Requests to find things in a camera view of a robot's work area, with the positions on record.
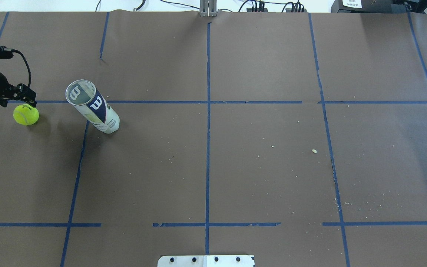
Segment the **yellow tennis ball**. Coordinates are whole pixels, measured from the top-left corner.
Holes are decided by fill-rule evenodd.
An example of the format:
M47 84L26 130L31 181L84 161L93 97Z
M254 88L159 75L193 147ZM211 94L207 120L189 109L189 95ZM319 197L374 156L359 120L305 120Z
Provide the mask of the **yellow tennis ball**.
M18 105L13 111L14 120L24 126L30 126L37 123L40 114L37 108L29 104Z

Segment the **black desktop computer box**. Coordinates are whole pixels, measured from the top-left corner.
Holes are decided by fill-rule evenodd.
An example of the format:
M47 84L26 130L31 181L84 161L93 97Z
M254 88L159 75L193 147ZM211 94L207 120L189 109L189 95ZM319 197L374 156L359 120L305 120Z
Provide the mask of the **black desktop computer box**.
M335 0L331 13L407 13L403 4L395 4L393 0Z

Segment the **aluminium frame post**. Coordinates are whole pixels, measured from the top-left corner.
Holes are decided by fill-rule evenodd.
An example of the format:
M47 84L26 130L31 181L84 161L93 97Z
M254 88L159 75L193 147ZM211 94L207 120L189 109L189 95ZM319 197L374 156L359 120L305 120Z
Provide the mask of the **aluminium frame post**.
M218 15L217 0L199 1L200 17L216 17Z

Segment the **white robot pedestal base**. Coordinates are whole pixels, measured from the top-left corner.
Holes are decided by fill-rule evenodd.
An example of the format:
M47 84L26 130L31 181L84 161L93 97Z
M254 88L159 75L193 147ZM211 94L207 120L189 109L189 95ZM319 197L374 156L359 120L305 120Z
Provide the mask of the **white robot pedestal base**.
M161 256L158 267L254 267L252 255Z

